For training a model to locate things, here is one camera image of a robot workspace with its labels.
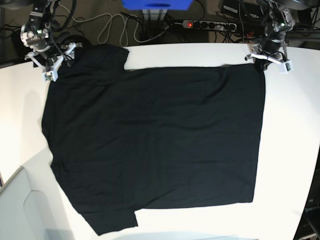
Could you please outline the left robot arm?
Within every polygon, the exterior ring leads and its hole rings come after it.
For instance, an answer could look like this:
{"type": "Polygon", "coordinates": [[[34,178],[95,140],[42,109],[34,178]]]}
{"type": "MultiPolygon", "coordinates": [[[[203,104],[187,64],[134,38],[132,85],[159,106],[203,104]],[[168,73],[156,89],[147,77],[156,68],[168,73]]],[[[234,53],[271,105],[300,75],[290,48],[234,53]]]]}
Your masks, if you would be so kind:
{"type": "Polygon", "coordinates": [[[263,14],[261,24],[264,32],[244,59],[253,59],[255,66],[261,71],[267,70],[270,64],[276,64],[280,73],[287,74],[293,71],[293,64],[287,57],[285,39],[286,33],[293,29],[295,20],[287,7],[274,0],[257,2],[263,14]]]}

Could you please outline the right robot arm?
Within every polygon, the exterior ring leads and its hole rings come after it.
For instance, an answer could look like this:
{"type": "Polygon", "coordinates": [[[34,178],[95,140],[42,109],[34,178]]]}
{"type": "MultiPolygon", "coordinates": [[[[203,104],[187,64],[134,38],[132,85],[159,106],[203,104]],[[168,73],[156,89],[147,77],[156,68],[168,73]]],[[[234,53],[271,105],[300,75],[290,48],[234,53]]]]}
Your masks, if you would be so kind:
{"type": "Polygon", "coordinates": [[[44,81],[56,82],[62,63],[66,62],[68,67],[72,66],[75,49],[83,47],[80,42],[65,44],[69,33],[63,31],[73,18],[77,1],[72,1],[71,10],[63,25],[58,25],[55,21],[59,6],[59,0],[36,0],[32,4],[28,22],[21,27],[20,31],[23,45],[31,49],[24,59],[31,60],[42,70],[44,81]]]}

